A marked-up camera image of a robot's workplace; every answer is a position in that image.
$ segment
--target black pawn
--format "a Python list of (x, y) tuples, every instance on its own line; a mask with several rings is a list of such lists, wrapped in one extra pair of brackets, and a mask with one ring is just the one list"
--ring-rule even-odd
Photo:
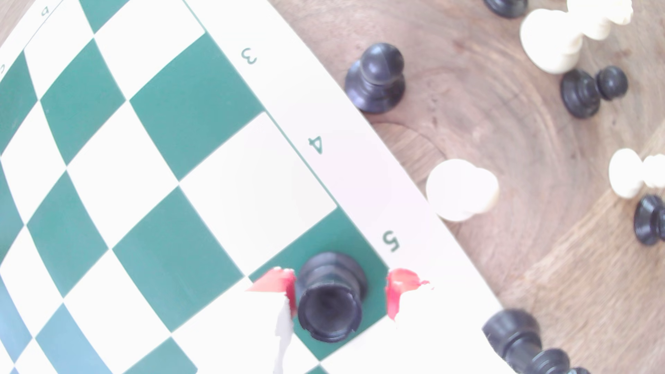
[(600, 109), (600, 100), (611, 101), (628, 92), (628, 77), (618, 67), (606, 67), (591, 77), (573, 69), (561, 79), (561, 98), (566, 109), (577, 118), (589, 118)]
[(312, 337), (326, 343), (358, 330), (367, 279), (351, 257), (323, 252), (300, 268), (295, 284), (298, 321)]
[(643, 244), (653, 246), (665, 241), (665, 204), (656, 195), (646, 195), (637, 204), (634, 219), (635, 235)]
[(598, 92), (603, 99), (612, 101), (622, 98), (628, 92), (628, 77), (618, 67), (606, 67), (596, 75)]
[(527, 12), (528, 0), (485, 0), (485, 5), (505, 18), (517, 18)]
[[(543, 351), (540, 326), (536, 319), (520, 309), (506, 309), (495, 314), (483, 326), (494, 351), (520, 374), (570, 374), (568, 355), (560, 349)], [(578, 374), (589, 374), (577, 367)]]
[(581, 69), (573, 69), (563, 76), (561, 98), (566, 109), (577, 118), (589, 118), (600, 109), (596, 80)]
[(346, 74), (344, 90), (363, 112), (383, 113), (404, 96), (404, 57), (387, 43), (377, 43), (362, 54)]

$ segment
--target white chess piece top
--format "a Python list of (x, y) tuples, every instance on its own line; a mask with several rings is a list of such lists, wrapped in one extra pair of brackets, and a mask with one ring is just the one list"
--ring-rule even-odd
[(612, 23), (630, 23), (632, 0), (568, 0), (568, 12), (584, 35), (601, 41), (610, 35)]
[(447, 160), (430, 173), (426, 193), (436, 214), (459, 222), (492, 209), (499, 197), (499, 180), (471, 162)]
[(583, 34), (568, 13), (534, 10), (522, 21), (519, 38), (527, 56), (546, 73), (567, 73), (579, 61)]
[(631, 199), (643, 184), (649, 188), (665, 188), (665, 154), (647, 157), (644, 162), (632, 149), (617, 150), (609, 166), (610, 185), (614, 193)]

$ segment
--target white square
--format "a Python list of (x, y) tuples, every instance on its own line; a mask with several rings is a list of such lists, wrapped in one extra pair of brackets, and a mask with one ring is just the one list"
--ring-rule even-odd
[(244, 274), (336, 208), (265, 113), (208, 156), (180, 185)]
[(16, 360), (16, 370), (21, 374), (58, 374), (34, 339)]
[(94, 38), (129, 99), (203, 33), (182, 0), (131, 0)]
[(200, 372), (231, 373), (242, 367), (247, 373), (272, 373), (281, 344), (290, 341), (283, 374), (304, 374), (316, 366), (314, 355), (293, 334), (285, 296), (246, 292), (250, 285), (243, 278), (174, 332), (185, 354)]
[(65, 171), (40, 102), (7, 145), (2, 165), (19, 215), (28, 222)]
[(169, 337), (111, 250), (74, 286), (65, 305), (113, 373), (124, 373)]
[(83, 146), (68, 171), (109, 248), (178, 185), (128, 102)]
[(284, 356), (284, 374), (305, 374), (317, 366), (319, 360), (305, 346), (298, 335), (293, 334), (291, 344)]
[(356, 336), (321, 361), (329, 374), (347, 373), (401, 373), (395, 370), (401, 356), (396, 346), (395, 323), (384, 316), (374, 325)]
[(25, 47), (25, 60), (41, 98), (76, 55), (92, 40), (90, 23), (78, 0), (64, 0), (52, 10)]
[(23, 227), (0, 266), (7, 291), (32, 336), (63, 303), (30, 232)]
[(233, 372), (229, 370), (229, 366), (233, 365), (229, 359), (233, 357), (225, 354), (224, 349), (229, 346), (227, 330), (237, 321), (230, 321), (224, 316), (229, 315), (229, 308), (239, 307), (233, 301), (251, 284), (249, 278), (239, 280), (173, 332), (173, 339), (199, 369), (199, 373)]
[(9, 374), (14, 368), (14, 362), (9, 357), (5, 346), (0, 343), (0, 374)]

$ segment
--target black chess piece base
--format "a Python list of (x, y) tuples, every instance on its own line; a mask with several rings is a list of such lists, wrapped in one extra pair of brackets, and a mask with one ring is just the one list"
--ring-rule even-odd
[(504, 18), (517, 18), (527, 12), (528, 0), (485, 0), (485, 5), (496, 15)]
[(300, 268), (295, 292), (303, 329), (316, 340), (335, 343), (360, 325), (367, 278), (351, 257), (323, 252)]
[(665, 204), (656, 195), (643, 197), (634, 219), (635, 236), (647, 246), (653, 246), (659, 240), (665, 241)]

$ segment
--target wooden table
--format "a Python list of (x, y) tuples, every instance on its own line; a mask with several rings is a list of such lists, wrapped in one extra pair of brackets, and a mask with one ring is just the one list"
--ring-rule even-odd
[[(31, 3), (0, 0), (0, 42)], [(635, 0), (630, 25), (585, 40), (580, 68), (617, 65), (630, 80), (589, 120), (572, 118), (561, 77), (526, 57), (520, 20), (482, 0), (272, 3), (340, 84), (370, 44), (400, 48), (406, 96), (368, 119), (423, 191), (449, 158), (497, 175), (495, 209), (448, 226), (504, 306), (537, 317), (546, 346), (596, 374), (665, 371), (665, 246), (636, 241), (638, 198), (616, 197), (607, 176), (619, 148), (665, 152), (665, 1)], [(565, 2), (532, 0), (540, 7)]]

